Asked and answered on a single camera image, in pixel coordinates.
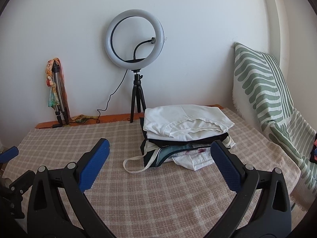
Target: bed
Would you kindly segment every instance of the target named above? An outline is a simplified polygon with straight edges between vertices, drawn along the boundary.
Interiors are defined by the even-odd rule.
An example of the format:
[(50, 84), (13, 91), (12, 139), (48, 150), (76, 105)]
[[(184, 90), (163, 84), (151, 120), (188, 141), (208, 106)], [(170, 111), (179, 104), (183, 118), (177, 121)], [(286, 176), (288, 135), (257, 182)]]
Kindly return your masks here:
[[(231, 153), (259, 170), (281, 168), (290, 194), (300, 177), (296, 164), (278, 145), (231, 110), (222, 111), (235, 123), (229, 130), (236, 142)], [(18, 147), (20, 154), (8, 163), (4, 177), (15, 180), (28, 169), (36, 172), (41, 165), (48, 169), (63, 168), (77, 161), (100, 138), (109, 140), (110, 155), (85, 195), (117, 237), (203, 237), (235, 196), (215, 164), (191, 171), (168, 162), (139, 174), (127, 173), (123, 160), (141, 154), (143, 135), (139, 120), (33, 129)], [(128, 167), (141, 168), (142, 162), (136, 161)], [(72, 223), (80, 226), (64, 190), (60, 192)], [(29, 195), (30, 190), (23, 195), (24, 213)], [(247, 224), (258, 197), (259, 191), (240, 226)], [(26, 218), (21, 225), (26, 229)]]

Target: ring light stand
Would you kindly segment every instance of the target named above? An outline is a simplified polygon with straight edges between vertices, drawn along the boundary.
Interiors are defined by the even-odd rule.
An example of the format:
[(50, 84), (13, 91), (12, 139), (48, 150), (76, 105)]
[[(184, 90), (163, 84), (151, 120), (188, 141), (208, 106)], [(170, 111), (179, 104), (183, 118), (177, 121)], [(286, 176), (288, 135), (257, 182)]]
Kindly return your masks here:
[[(139, 47), (139, 44), (135, 50), (134, 50), (134, 58), (133, 60), (123, 60), (121, 59), (117, 53), (115, 52), (114, 46), (113, 46), (113, 35), (115, 32), (115, 29), (117, 26), (124, 21), (127, 18), (130, 17), (142, 17), (148, 22), (150, 22), (154, 28), (155, 31), (155, 38), (152, 38), (151, 40), (144, 41), (143, 43), (146, 42), (151, 42), (154, 44), (154, 48), (152, 52), (148, 55), (146, 58), (140, 58), (136, 59), (135, 58), (135, 52), (136, 49)], [(141, 105), (143, 112), (146, 109), (145, 105), (145, 100), (144, 100), (144, 94), (143, 94), (143, 89), (141, 86), (141, 79), (143, 75), (140, 75), (140, 69), (148, 66), (151, 64), (161, 53), (161, 50), (163, 48), (164, 44), (164, 32), (161, 23), (159, 20), (152, 15), (151, 13), (143, 10), (128, 10), (120, 13), (117, 17), (115, 17), (112, 22), (110, 23), (109, 27), (107, 28), (106, 31), (106, 37), (105, 37), (105, 49), (107, 52), (107, 55), (109, 56), (110, 60), (117, 66), (121, 68), (125, 68), (128, 70), (131, 70), (135, 73), (134, 75), (134, 81), (133, 81), (133, 89), (132, 89), (132, 99), (131, 99), (131, 115), (130, 115), (130, 122), (133, 122), (134, 118), (134, 107), (135, 107), (135, 100), (137, 102), (137, 112), (141, 112)]]

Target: tripod leg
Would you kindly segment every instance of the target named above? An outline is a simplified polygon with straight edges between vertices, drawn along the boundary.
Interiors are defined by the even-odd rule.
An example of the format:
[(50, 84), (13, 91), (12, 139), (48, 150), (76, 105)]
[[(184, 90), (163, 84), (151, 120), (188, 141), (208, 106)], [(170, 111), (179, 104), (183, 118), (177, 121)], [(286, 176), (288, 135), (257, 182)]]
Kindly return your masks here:
[(136, 95), (136, 100), (137, 100), (137, 112), (141, 112), (141, 99), (140, 99), (140, 90), (137, 88), (137, 95)]
[(130, 114), (130, 122), (133, 122), (134, 116), (134, 107), (135, 107), (135, 97), (137, 94), (137, 86), (133, 86), (132, 89), (132, 99), (131, 99), (131, 114)]
[(145, 105), (145, 100), (144, 100), (144, 94), (143, 94), (143, 89), (142, 86), (138, 86), (138, 91), (139, 91), (139, 95), (140, 95), (140, 99), (141, 99), (141, 104), (142, 104), (142, 108), (143, 108), (143, 112), (146, 109), (146, 105)]

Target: black cable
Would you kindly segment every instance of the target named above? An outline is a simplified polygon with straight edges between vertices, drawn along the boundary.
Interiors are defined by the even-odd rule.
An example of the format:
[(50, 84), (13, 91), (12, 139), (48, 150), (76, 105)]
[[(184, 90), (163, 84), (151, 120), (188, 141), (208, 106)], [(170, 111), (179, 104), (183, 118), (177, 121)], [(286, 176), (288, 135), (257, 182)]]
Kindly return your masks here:
[[(136, 54), (137, 49), (139, 48), (139, 46), (142, 45), (142, 44), (145, 44), (145, 43), (150, 43), (150, 42), (153, 42), (153, 40), (150, 39), (150, 40), (147, 40), (147, 41), (143, 41), (143, 42), (141, 42), (140, 44), (138, 44), (138, 45), (136, 46), (136, 48), (134, 49), (134, 52), (133, 52), (133, 59), (134, 59), (134, 60), (135, 60), (135, 54)], [(115, 92), (113, 92), (113, 93), (109, 96), (106, 109), (104, 109), (104, 110), (103, 110), (103, 109), (97, 109), (97, 111), (98, 111), (98, 113), (99, 113), (97, 119), (96, 119), (96, 118), (86, 118), (84, 122), (75, 122), (75, 121), (74, 121), (74, 122), (69, 122), (69, 123), (83, 124), (83, 123), (85, 123), (86, 121), (88, 121), (89, 119), (96, 119), (96, 123), (100, 123), (99, 118), (100, 118), (100, 116), (101, 116), (101, 111), (106, 111), (106, 110), (108, 109), (108, 104), (109, 104), (109, 101), (110, 101), (110, 99), (111, 99), (111, 96), (112, 96), (114, 93), (116, 93), (117, 90), (120, 88), (122, 82), (124, 81), (124, 78), (126, 77), (126, 73), (124, 74), (123, 79), (122, 79), (122, 81), (120, 82), (120, 84), (119, 84), (119, 86), (117, 87), (117, 89), (115, 90)], [(38, 129), (49, 129), (49, 128), (52, 128), (52, 127), (53, 127), (53, 126), (51, 126), (51, 127), (42, 127), (42, 128), (38, 128)]]
[(109, 104), (110, 98), (111, 98), (111, 96), (112, 96), (114, 93), (116, 93), (117, 90), (120, 88), (120, 86), (121, 86), (121, 84), (122, 84), (124, 78), (126, 77), (126, 73), (124, 74), (123, 79), (122, 79), (121, 83), (119, 84), (119, 86), (117, 87), (117, 89), (115, 90), (115, 92), (113, 92), (113, 93), (109, 96), (109, 100), (108, 100), (108, 102), (107, 102), (106, 109), (105, 109), (105, 110), (103, 110), (103, 109), (97, 109), (99, 115), (98, 115), (98, 118), (97, 118), (97, 120), (96, 120), (96, 123), (100, 123), (99, 117), (100, 117), (100, 115), (101, 115), (101, 111), (106, 111), (106, 110), (108, 109), (108, 104)]
[(53, 128), (53, 125), (51, 127), (42, 127), (42, 128), (36, 128), (36, 129), (50, 129), (50, 128)]
[(140, 45), (142, 45), (142, 44), (149, 43), (149, 42), (153, 42), (153, 40), (150, 39), (150, 40), (147, 40), (147, 41), (143, 41), (143, 42), (141, 42), (140, 44), (137, 45), (137, 47), (134, 49), (134, 52), (133, 52), (133, 60), (136, 59), (136, 58), (135, 58), (135, 54), (136, 54), (136, 52), (137, 52), (138, 47), (139, 47)]

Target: folded clothes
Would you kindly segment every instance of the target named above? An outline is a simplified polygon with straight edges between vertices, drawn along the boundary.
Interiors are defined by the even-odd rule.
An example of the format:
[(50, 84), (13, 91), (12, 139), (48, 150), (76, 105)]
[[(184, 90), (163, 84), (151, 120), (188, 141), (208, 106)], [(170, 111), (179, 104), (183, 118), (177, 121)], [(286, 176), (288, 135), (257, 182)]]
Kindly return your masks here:
[[(232, 148), (235, 145), (234, 141), (230, 137), (227, 137), (227, 139), (225, 139), (222, 143), (228, 149)], [(164, 148), (160, 148), (160, 147), (156, 146), (155, 144), (151, 143), (149, 140), (144, 140), (140, 146), (140, 149), (141, 149), (142, 154), (144, 155), (144, 158), (143, 158), (144, 167), (146, 167), (148, 165), (148, 163), (151, 161), (153, 154), (156, 153), (156, 149), (160, 149), (158, 151), (158, 154), (156, 155), (156, 158), (149, 166), (149, 167), (159, 167), (162, 165), (162, 163), (170, 162), (172, 160), (174, 162), (178, 161), (179, 162), (178, 165), (181, 165), (181, 162), (185, 162), (185, 161), (189, 160), (189, 158), (191, 158), (191, 157), (188, 157), (186, 160), (182, 160), (182, 159), (174, 160), (175, 157), (183, 157), (186, 155), (195, 155), (195, 154), (206, 152), (206, 151), (209, 151), (209, 153), (210, 153), (210, 146), (211, 146), (211, 144), (189, 143), (189, 144), (186, 144), (183, 146), (166, 146)]]
[(143, 130), (149, 139), (191, 141), (228, 132), (234, 123), (218, 108), (173, 105), (147, 108)]
[[(145, 130), (143, 130), (144, 118), (140, 118), (140, 124), (141, 124), (141, 128), (142, 128), (143, 136), (147, 140), (148, 139), (147, 132)], [(159, 146), (160, 148), (163, 148), (165, 146), (183, 146), (183, 145), (186, 145), (189, 143), (212, 144), (212, 142), (214, 142), (215, 140), (224, 141), (228, 136), (229, 136), (229, 134), (226, 132), (226, 133), (223, 133), (220, 135), (207, 137), (207, 138), (199, 139), (199, 140), (190, 140), (190, 141), (161, 140), (160, 139), (161, 137), (159, 137), (159, 139), (148, 139), (148, 140), (149, 140), (149, 142)]]

